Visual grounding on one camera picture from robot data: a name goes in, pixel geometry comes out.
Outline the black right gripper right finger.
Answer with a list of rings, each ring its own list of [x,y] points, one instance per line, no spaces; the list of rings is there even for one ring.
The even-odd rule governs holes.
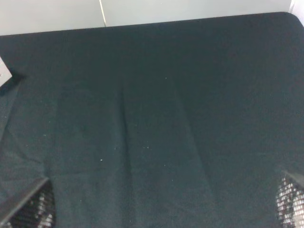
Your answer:
[[[275,197],[276,217],[282,228],[304,226],[304,176],[283,172]]]

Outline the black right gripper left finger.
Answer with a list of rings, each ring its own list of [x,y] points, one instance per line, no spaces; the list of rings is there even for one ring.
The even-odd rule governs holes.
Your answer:
[[[38,178],[0,204],[2,228],[54,228],[56,204],[49,178]]]

